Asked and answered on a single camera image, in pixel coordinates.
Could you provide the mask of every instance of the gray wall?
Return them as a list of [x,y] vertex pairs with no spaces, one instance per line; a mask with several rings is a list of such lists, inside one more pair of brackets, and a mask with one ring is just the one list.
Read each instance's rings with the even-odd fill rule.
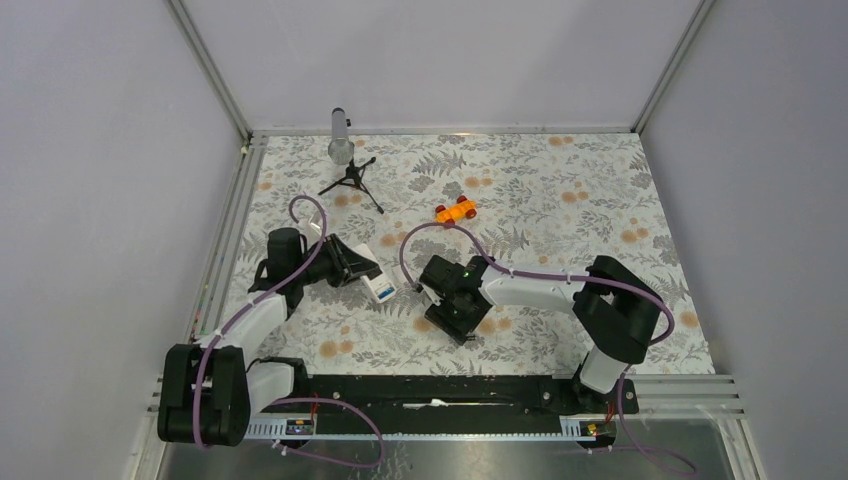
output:
[[239,142],[165,3],[0,5],[0,478],[120,478]]
[[643,136],[769,478],[844,478],[848,3],[718,2]]
[[187,0],[255,128],[629,127],[698,0]]

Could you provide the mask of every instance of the tripod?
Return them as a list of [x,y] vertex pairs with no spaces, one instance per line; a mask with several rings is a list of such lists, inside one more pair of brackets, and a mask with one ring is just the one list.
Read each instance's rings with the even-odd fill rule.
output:
[[374,205],[377,207],[377,211],[380,212],[380,214],[382,215],[384,213],[383,207],[381,207],[380,204],[377,203],[377,200],[374,200],[374,197],[371,195],[371,192],[369,192],[368,188],[366,188],[365,185],[362,184],[362,176],[365,175],[365,167],[371,165],[376,161],[377,157],[371,157],[371,160],[368,160],[367,162],[357,167],[353,163],[353,159],[351,158],[350,163],[347,167],[345,167],[345,176],[336,180],[332,185],[325,188],[324,190],[318,192],[318,195],[324,195],[325,193],[332,190],[334,187],[344,185],[346,187],[359,190],[360,192],[364,192],[366,195],[368,195],[368,198],[370,198],[371,201],[374,202]]

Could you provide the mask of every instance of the floral pattern surface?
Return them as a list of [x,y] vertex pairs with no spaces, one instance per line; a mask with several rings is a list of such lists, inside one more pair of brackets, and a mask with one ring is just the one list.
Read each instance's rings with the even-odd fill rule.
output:
[[[689,287],[637,135],[374,135],[351,138],[357,164],[377,157],[363,193],[337,187],[319,197],[329,231],[349,246],[367,243],[390,274],[407,232],[432,221],[434,208],[460,195],[478,215],[460,220],[505,264],[582,271],[610,255],[672,308],[677,328],[653,346],[635,373],[713,373]],[[327,156],[328,137],[271,137],[231,279],[224,315],[246,299],[268,232],[293,226],[286,206],[316,195],[343,175]],[[299,216],[312,207],[298,205]],[[413,275],[432,255],[465,263],[475,252],[461,233],[418,232],[406,254]],[[402,278],[390,301],[372,303],[359,282],[306,288],[303,301],[260,347],[263,355],[302,358],[322,374],[567,374],[592,341],[573,314],[495,307],[457,346],[424,318],[426,305]],[[657,334],[666,326],[657,325]]]

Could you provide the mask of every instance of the metal frame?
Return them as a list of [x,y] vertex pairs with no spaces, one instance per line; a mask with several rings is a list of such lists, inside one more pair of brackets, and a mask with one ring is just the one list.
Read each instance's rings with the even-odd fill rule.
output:
[[[221,101],[233,126],[249,146],[242,151],[241,159],[230,184],[224,212],[218,221],[215,245],[207,260],[207,267],[196,297],[195,306],[186,330],[186,340],[194,328],[201,331],[208,327],[217,328],[222,314],[224,299],[229,288],[229,279],[238,255],[247,213],[253,196],[265,147],[269,136],[280,135],[328,135],[329,129],[261,130],[253,132],[242,115],[232,93],[226,86],[220,71],[216,67],[194,22],[182,0],[167,0],[175,22],[185,35],[186,41],[195,54],[201,69],[207,76],[215,94]],[[660,78],[651,91],[645,106],[636,122],[620,127],[507,127],[507,128],[365,128],[352,130],[359,135],[391,134],[569,134],[569,133],[636,133],[641,135],[650,121],[657,104],[664,95],[669,82],[674,77],[681,62],[686,57],[695,36],[700,31],[707,15],[716,0],[701,0],[683,35],[676,45],[671,58],[663,69]],[[712,419],[719,427],[725,444],[734,476],[738,479],[762,479],[764,470],[759,454],[754,446],[745,411],[739,400],[736,385],[728,375],[633,375],[630,377],[636,385],[641,405],[641,413],[629,418],[692,420]],[[157,381],[157,391],[153,394],[147,413],[141,425],[133,447],[130,463],[127,465],[126,478],[148,480],[158,476],[163,460],[168,455],[167,444],[157,434],[157,410],[161,376]],[[563,432],[571,430],[571,423],[579,420],[598,420],[601,416],[583,415],[563,419]],[[257,422],[273,421],[274,415],[257,416]],[[371,439],[368,435],[348,436],[344,440]],[[558,440],[566,436],[524,437],[520,436],[398,436],[398,440]]]
[[[603,133],[632,133],[632,128],[618,127],[472,127],[472,128],[356,128],[351,126],[351,135],[501,135],[501,134],[603,134]],[[293,129],[293,130],[256,130],[255,135],[266,137],[284,136],[320,136],[330,135],[329,128]]]
[[642,132],[645,131],[645,127],[651,119],[651,115],[654,113],[660,99],[665,94],[669,82],[671,82],[671,79],[674,78],[680,64],[686,57],[686,54],[689,53],[689,47],[692,46],[695,36],[698,35],[698,32],[704,25],[704,21],[707,19],[707,15],[709,15],[710,10],[712,10],[715,3],[716,0],[701,0],[701,3],[698,4],[698,8],[695,9],[695,13],[689,20],[689,24],[686,25],[686,29],[683,31],[683,35],[677,42],[677,46],[674,47],[671,58],[668,59],[668,63],[666,63],[659,80],[657,80],[657,84],[654,85],[654,89],[648,96],[648,101],[639,113],[636,123],[633,124],[633,128],[631,129],[633,133],[642,135]]
[[[745,411],[729,375],[631,375],[639,398],[641,413],[628,415],[632,421],[711,420],[719,429],[734,477],[763,479],[763,467],[745,419]],[[167,445],[156,433],[158,392],[151,398],[143,418],[140,441],[133,452],[134,463],[127,478],[150,480],[157,477],[167,455]],[[272,439],[274,426],[292,414],[259,414],[251,420],[252,439]],[[386,435],[395,441],[577,441],[584,440],[575,428],[580,421],[603,419],[603,415],[561,417],[562,434],[550,435]],[[316,435],[316,439],[368,441],[373,435]]]
[[227,88],[224,77],[221,76],[221,72],[215,66],[215,62],[212,61],[212,56],[209,55],[209,50],[206,48],[206,44],[203,43],[200,32],[197,31],[197,27],[195,27],[194,22],[191,20],[188,9],[182,0],[167,0],[166,3],[171,10],[171,14],[174,16],[174,21],[185,36],[186,43],[200,64],[201,70],[206,74],[212,90],[215,91],[215,95],[221,101],[236,131],[241,135],[242,140],[246,142],[250,138],[250,126],[244,119],[244,115],[242,115],[238,104],[236,104],[233,94]]
[[238,247],[241,245],[241,237],[247,223],[247,212],[253,199],[267,144],[268,137],[251,138],[247,153],[236,170],[230,186],[229,198],[219,221],[216,243],[209,255],[195,302],[198,307],[196,317],[189,323],[186,339],[190,338],[192,330],[205,332],[210,326],[211,329],[217,328],[221,320],[224,300],[229,289],[229,278],[235,268]]

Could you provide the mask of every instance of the leaf pattern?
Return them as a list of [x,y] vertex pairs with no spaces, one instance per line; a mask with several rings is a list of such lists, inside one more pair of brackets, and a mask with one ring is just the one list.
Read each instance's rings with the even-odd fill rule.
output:
[[[460,224],[487,252],[509,265],[582,271],[597,255],[619,259],[660,294],[678,328],[652,347],[635,373],[712,373],[692,297],[668,230],[639,138],[610,135],[354,136],[357,163],[377,156],[362,192],[338,187],[319,197],[329,231],[353,247],[367,243],[395,275],[398,246],[437,205],[460,195],[478,215]],[[294,226],[286,206],[316,194],[344,172],[327,157],[326,137],[271,137],[230,280],[224,317],[246,300],[268,232]],[[308,217],[313,208],[298,204]],[[406,263],[418,275],[432,255],[465,263],[476,254],[460,233],[427,229],[407,244]],[[570,374],[592,341],[571,313],[498,306],[477,339],[458,347],[424,319],[422,295],[396,279],[397,295],[375,304],[354,282],[305,289],[297,311],[274,329],[261,355],[299,357],[325,374]],[[665,328],[661,319],[657,334]]]
[[457,155],[456,151],[448,152],[439,150],[436,153],[426,153],[424,157],[418,160],[418,165],[412,168],[414,173],[424,175],[438,176],[449,174],[454,169],[462,168],[465,165],[465,159],[462,154]]

